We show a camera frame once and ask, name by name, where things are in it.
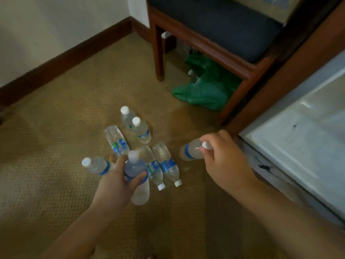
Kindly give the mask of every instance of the green plastic bag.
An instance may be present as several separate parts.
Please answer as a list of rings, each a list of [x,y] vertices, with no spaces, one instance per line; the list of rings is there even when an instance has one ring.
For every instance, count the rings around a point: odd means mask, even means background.
[[[190,54],[185,63],[199,78],[195,83],[176,87],[173,95],[189,104],[221,111],[242,79],[203,54]]]

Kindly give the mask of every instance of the chair seat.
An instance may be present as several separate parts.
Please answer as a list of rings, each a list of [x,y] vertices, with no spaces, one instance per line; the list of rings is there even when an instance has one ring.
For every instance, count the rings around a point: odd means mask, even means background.
[[[282,24],[232,0],[149,0],[151,6],[229,52],[256,63]]]

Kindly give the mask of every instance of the forearm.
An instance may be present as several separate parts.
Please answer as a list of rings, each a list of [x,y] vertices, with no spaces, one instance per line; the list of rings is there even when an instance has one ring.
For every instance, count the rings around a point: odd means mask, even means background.
[[[258,180],[234,197],[255,215],[292,258],[344,258],[342,233],[309,215],[265,183]]]
[[[95,245],[111,223],[97,209],[86,210],[42,254],[41,259],[89,258]]]

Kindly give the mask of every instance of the bottle label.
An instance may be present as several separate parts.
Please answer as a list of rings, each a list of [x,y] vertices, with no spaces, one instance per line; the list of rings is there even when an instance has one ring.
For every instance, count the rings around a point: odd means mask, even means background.
[[[173,167],[175,164],[174,159],[170,157],[168,160],[162,161],[160,163],[160,166],[162,167],[163,172],[169,171],[171,167]]]
[[[117,140],[115,143],[111,145],[112,150],[116,153],[116,155],[119,155],[119,149],[123,146],[127,145],[127,142],[125,139]]]
[[[185,155],[190,159],[195,159],[189,154],[188,148],[189,148],[189,144],[187,144],[185,147]]]
[[[147,165],[147,172],[149,174],[152,174],[153,171],[159,169],[159,163],[157,160],[154,160],[153,162],[149,163]]]
[[[108,160],[106,160],[107,166],[106,168],[103,170],[103,172],[101,172],[99,175],[105,175],[106,173],[109,172],[110,169],[110,162]]]
[[[143,184],[144,182],[146,182],[146,180],[148,179],[148,174],[146,174],[146,176],[144,177],[144,179],[141,180],[140,184]],[[128,183],[130,180],[132,180],[133,178],[135,177],[131,177],[131,176],[128,176],[127,174],[125,174],[125,179],[126,179],[126,182]]]
[[[138,135],[139,138],[145,138],[149,135],[150,131],[147,130],[147,132],[144,135]]]

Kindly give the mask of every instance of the wooden baseboard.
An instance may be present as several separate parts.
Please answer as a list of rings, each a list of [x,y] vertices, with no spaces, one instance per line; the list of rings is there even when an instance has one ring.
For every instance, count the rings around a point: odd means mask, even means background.
[[[24,96],[134,31],[147,42],[150,42],[150,29],[133,17],[127,17],[39,67],[32,69],[21,77],[0,87],[0,106],[6,108],[14,104]],[[176,38],[170,36],[167,39],[163,39],[163,44],[164,51],[170,51],[176,46]]]

